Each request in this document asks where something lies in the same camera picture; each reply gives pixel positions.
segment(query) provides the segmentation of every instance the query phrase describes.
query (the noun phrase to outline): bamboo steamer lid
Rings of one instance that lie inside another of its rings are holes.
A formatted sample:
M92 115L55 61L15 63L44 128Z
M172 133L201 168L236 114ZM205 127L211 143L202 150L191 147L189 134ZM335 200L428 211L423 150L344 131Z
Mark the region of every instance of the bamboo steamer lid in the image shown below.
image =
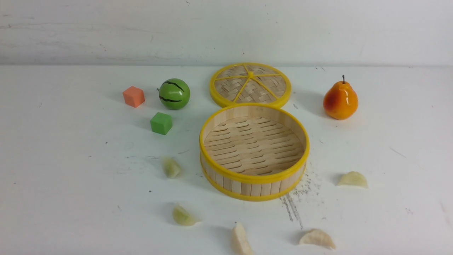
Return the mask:
M264 64L238 63L218 70L211 78L212 99L221 107L262 103L282 107L291 95L291 83L279 70Z

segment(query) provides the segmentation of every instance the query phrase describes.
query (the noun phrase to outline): white table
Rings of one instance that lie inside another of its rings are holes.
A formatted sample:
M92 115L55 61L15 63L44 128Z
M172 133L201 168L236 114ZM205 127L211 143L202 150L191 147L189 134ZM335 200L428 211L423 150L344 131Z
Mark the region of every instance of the white table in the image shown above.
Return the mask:
M268 202L227 197L201 172L198 135L220 109L208 91L218 69L0 66L0 254L232 254L235 221L257 255L331 254L296 246L311 228L331 235L336 254L452 254L452 68L280 67L294 92L283 109L312 149L307 176ZM343 74L359 109L336 121L322 98ZM191 87L179 111L156 90L172 77ZM145 91L138 108L122 98L131 85ZM166 136L150 130L156 112L173 116ZM183 175L168 180L161 156L176 157ZM370 188L335 186L349 171ZM202 222L177 226L174 202Z

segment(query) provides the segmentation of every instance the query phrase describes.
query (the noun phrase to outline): toy watermelon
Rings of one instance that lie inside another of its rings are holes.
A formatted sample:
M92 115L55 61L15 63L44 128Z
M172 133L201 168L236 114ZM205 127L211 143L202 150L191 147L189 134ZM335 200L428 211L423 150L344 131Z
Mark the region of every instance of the toy watermelon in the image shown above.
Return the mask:
M189 102L189 86L183 80L168 79L160 86L159 98L168 109L179 110Z

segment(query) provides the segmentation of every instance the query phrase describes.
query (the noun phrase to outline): bamboo steamer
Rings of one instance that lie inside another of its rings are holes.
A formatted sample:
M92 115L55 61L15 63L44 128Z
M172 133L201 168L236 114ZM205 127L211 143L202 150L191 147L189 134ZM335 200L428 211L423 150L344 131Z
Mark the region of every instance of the bamboo steamer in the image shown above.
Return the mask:
M200 132L200 162L220 192L266 201L290 192L304 175L309 138L286 111L259 103L235 104L213 114Z
M291 95L285 74L271 66L238 63L218 70L211 78L212 99L221 107L237 103L262 103L282 107Z

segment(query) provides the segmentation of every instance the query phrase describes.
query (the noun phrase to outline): pear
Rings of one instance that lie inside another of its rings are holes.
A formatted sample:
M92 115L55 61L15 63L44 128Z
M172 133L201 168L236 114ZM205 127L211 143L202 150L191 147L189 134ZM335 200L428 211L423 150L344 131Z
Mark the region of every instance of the pear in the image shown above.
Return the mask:
M328 249L336 249L332 238L320 229L312 229L307 232L299 241L299 244L318 245Z
M359 106L359 99L349 82L343 80L335 83L326 93L323 101L326 114L337 120L351 117Z
M231 231L231 249L240 255L254 255L247 239L246 230L240 222Z
M343 175L338 182L337 186L343 186L343 185L349 185L349 186L357 186L357 187L362 187L362 188L368 188L368 182L366 181L365 176L359 172L349 172L345 175Z

